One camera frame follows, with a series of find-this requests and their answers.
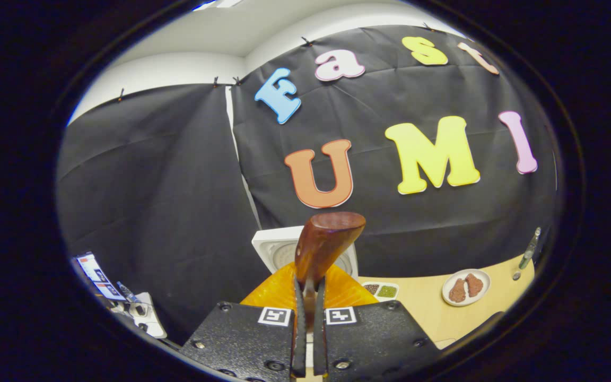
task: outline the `yellow letter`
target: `yellow letter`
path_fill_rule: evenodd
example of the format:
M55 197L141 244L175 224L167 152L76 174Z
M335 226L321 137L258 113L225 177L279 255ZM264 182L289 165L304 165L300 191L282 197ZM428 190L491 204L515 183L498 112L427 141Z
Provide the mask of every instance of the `yellow letter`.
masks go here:
M435 145L414 124L396 124L386 129L386 138L395 141L402 167L402 183L397 186L401 194L421 193L426 181L419 176L419 164L431 183L439 188L444 181L447 162L451 171L447 182L464 186L480 181L466 138L466 121L458 116L441 118L437 124Z
M434 43L423 37L405 37L402 44L412 51L412 56L423 65L444 65L448 58L444 53L433 48Z

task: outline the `foam letter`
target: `foam letter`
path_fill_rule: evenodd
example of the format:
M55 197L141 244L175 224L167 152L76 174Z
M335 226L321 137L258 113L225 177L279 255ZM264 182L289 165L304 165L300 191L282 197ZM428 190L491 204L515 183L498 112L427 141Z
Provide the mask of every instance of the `foam letter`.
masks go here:
M291 73L288 68L278 68L267 79L261 89L256 92L254 101L263 101L277 113L277 123L283 124L289 117L296 112L296 109L301 106L301 100L294 97L288 99L285 94L296 93L296 85L289 80L280 80Z
M522 128L522 123L520 123L522 120L520 114L515 111L504 111L499 114L499 120L509 128L513 137L513 143L516 145L516 150L518 152L516 167L518 172L520 174L529 174L530 172L536 171L538 165L536 164L536 159L531 155L529 141Z
M466 121L458 116L441 118L437 125L435 145L414 124L396 124L386 129L386 138L395 141L402 166L401 194L421 193L427 183L419 176L418 165L426 171L431 183L439 188L444 181L447 162L451 172L447 182L464 186L480 181L466 138Z
M468 54L470 54L470 56L472 56L472 58L475 58L475 61L477 61L477 63L482 65L483 68L488 70L488 72L495 74L495 75L499 75L499 70L497 70L497 68L495 68L494 66L490 65L490 63L485 61L485 59L482 58L482 54L480 54L479 51L471 48L470 46L464 44L463 42L460 42L456 46L458 46L458 48L460 48L461 50L465 50Z
M322 53L315 58L315 63L320 65L315 70L315 77L321 81L333 81L341 77L354 78L364 73L364 67L357 62L355 54L349 50L338 49Z
M412 56L419 60L423 65L444 65L448 58L444 53L433 48L434 43L423 37L405 37L402 44L412 51Z
M323 193L315 185L310 161L315 158L313 150L300 150L286 156L284 163L291 168L296 196L301 203L312 208L328 208L341 205L352 194L352 174L347 159L350 149L349 140L331 141L322 146L322 152L331 158L336 186L332 191Z

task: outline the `letter u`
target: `letter u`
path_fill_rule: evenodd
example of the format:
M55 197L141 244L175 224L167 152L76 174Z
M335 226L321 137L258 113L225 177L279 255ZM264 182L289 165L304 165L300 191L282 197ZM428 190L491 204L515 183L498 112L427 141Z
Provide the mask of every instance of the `letter u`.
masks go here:
M312 208L329 208L346 202L352 194L352 173L347 157L349 140L331 141L322 146L322 153L329 155L334 170L336 186L332 191L320 191L315 184L311 161L313 150L299 150L286 156L284 163L291 168L296 196L301 203Z

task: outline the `green powder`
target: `green powder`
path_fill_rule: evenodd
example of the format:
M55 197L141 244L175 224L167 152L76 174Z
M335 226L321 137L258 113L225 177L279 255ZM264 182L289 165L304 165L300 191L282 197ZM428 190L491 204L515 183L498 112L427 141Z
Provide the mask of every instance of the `green powder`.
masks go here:
M395 293L397 293L396 287L389 287L384 285L381 287L381 291L377 294L378 297L395 297Z

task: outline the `white wall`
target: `white wall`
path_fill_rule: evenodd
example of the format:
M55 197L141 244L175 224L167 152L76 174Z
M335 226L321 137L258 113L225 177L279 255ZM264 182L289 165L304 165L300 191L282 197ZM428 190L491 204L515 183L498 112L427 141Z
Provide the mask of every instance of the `white wall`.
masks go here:
M244 77L272 58L303 44L301 36L315 40L359 27L393 24L423 26L424 22L431 28L462 36L460 32L410 5L364 3L345 5L311 15L275 33L246 57L182 51L131 60L108 67L94 80L68 124L93 107L119 97L122 88L124 94L130 94L167 85L210 84L217 75L219 83L233 84L233 77Z
M182 51L139 58L109 67L91 84L75 108L68 124L95 106L124 94L161 86L179 84L211 84L219 76L219 84L234 84L233 77L244 77L245 60L225 54Z
M279 34L275 34L247 55L245 68L249 73L285 51L303 45L304 41L301 36L312 41L329 34L354 28L376 25L415 25L422 27L424 22L432 29L463 37L463 34L455 29L409 5L401 3L346 5L312 15L282 30Z

